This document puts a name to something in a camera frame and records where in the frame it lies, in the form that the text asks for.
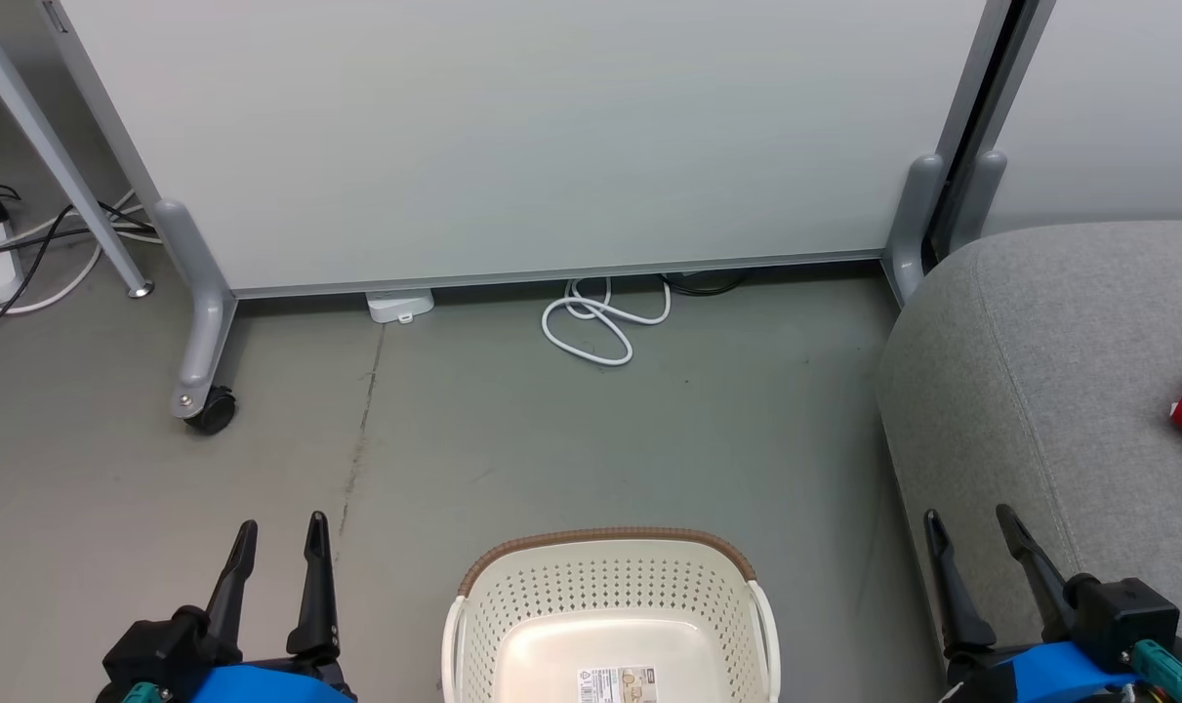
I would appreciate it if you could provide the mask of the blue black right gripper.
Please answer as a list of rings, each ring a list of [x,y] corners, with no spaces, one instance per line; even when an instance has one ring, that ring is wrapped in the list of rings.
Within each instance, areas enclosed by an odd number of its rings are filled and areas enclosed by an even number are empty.
[[[1109,672],[1069,642],[1076,611],[1065,600],[1065,579],[1032,538],[1017,512],[996,505],[996,520],[1009,555],[1022,565],[1031,593],[1043,620],[1046,643],[1014,655],[992,668],[978,669],[943,695],[943,702],[1082,702],[1100,691],[1116,694],[1138,681],[1134,671]],[[954,560],[954,543],[937,510],[922,516],[926,548],[937,586],[939,624],[943,655],[987,655],[996,645],[996,633],[980,617]]]

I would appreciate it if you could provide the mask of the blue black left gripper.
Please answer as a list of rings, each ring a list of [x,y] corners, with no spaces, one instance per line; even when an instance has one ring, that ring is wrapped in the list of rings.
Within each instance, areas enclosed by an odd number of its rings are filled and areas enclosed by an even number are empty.
[[[216,666],[193,702],[355,702],[340,664],[335,556],[324,513],[309,518],[304,556],[306,575],[296,629],[286,640],[292,658],[309,662],[243,660],[238,645],[243,586],[255,565],[259,525],[243,520],[206,608],[206,642]]]

